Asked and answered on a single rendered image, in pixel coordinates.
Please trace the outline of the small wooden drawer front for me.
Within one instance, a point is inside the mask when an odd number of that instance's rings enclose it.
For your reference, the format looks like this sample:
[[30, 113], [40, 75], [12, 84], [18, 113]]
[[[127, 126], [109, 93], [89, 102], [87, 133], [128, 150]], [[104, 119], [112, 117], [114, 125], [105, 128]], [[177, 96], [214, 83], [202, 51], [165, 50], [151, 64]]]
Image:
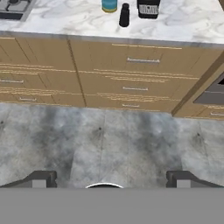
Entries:
[[[171, 113], [179, 104], [179, 100], [169, 97], [158, 97], [134, 94], [86, 94], [89, 108], [148, 110]], [[123, 107], [122, 104], [140, 105], [139, 108]]]

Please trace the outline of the grey hob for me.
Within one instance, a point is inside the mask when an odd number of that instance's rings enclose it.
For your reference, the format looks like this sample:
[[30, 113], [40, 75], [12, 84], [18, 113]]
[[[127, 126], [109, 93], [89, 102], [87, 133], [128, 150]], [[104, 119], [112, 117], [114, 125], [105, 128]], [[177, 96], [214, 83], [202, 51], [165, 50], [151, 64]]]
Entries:
[[25, 21], [37, 0], [0, 0], [0, 19]]

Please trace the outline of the medium wooden drawer front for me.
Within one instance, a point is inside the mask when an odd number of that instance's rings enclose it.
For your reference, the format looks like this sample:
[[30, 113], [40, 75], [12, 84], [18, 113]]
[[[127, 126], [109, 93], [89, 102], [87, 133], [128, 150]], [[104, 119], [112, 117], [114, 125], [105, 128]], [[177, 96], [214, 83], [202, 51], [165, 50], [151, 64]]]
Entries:
[[[83, 92], [91, 94], [148, 95], [181, 100], [198, 78], [170, 74], [90, 73], [80, 72]], [[148, 91], [123, 90], [148, 88]]]

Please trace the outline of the blue mayonnaise jar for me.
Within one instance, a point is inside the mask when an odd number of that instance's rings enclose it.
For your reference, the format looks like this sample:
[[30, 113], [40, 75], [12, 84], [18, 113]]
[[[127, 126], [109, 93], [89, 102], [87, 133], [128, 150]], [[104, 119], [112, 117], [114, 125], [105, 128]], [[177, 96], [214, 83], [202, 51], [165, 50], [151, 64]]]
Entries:
[[117, 10], [117, 0], [101, 0], [101, 8], [107, 13], [112, 13]]

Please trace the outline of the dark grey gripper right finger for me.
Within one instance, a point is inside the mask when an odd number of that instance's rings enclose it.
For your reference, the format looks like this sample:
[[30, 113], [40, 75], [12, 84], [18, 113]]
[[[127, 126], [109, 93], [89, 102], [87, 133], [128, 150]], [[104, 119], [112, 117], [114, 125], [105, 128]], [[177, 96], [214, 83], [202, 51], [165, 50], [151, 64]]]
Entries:
[[223, 185], [197, 178], [189, 171], [168, 171], [166, 173], [167, 188], [202, 188], [214, 187], [223, 188]]

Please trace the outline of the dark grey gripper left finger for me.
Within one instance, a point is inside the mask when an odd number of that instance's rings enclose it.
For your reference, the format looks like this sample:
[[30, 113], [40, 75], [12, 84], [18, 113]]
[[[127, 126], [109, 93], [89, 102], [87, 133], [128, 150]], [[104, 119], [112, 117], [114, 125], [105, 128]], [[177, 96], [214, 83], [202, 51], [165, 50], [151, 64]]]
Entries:
[[57, 186], [56, 171], [33, 171], [25, 178], [0, 185], [0, 188], [56, 188]]

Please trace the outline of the wooden cupboard drawer front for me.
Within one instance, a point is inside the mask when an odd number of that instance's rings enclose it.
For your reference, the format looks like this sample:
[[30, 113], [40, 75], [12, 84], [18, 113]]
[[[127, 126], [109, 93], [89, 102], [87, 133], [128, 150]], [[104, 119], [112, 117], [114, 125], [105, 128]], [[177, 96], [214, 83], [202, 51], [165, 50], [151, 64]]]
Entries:
[[74, 70], [67, 41], [56, 38], [0, 37], [0, 66]]
[[0, 72], [0, 80], [24, 81], [23, 84], [0, 82], [0, 88], [52, 90], [69, 94], [81, 93], [76, 72], [7, 70]]
[[[20, 101], [22, 98], [37, 98], [37, 101]], [[81, 94], [14, 94], [0, 93], [0, 102], [33, 103], [57, 106], [84, 107]]]

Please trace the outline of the dark grey appliance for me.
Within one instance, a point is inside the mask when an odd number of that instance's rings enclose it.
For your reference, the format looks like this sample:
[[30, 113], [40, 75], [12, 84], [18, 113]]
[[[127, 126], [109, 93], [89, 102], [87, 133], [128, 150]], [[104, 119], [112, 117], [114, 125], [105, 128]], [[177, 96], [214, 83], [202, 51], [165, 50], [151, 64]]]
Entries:
[[224, 72], [194, 101], [194, 103], [224, 105]]

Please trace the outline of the white round object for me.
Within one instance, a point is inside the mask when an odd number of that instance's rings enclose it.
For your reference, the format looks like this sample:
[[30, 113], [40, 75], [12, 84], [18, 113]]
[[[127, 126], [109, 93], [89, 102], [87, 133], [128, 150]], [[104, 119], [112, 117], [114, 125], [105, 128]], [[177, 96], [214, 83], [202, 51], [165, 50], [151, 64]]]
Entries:
[[101, 182], [101, 183], [95, 183], [92, 185], [86, 186], [86, 188], [123, 188], [122, 186], [118, 184], [108, 183], [108, 182]]

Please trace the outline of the large wooden drawer front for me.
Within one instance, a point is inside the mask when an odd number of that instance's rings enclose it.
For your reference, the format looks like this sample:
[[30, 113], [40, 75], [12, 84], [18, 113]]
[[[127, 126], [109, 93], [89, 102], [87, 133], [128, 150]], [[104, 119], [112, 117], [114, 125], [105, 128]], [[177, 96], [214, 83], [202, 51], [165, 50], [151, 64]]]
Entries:
[[[72, 40], [79, 71], [173, 74], [199, 78], [221, 56], [222, 50], [203, 47], [126, 45]], [[160, 60], [160, 63], [133, 63], [127, 58]]]

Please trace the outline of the black shaker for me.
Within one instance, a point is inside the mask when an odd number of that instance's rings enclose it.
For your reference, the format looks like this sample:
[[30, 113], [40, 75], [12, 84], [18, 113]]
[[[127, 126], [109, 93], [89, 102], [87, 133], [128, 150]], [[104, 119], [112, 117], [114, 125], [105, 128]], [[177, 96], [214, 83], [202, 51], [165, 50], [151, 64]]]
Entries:
[[130, 5], [124, 3], [121, 8], [119, 25], [121, 27], [128, 27], [130, 24]]

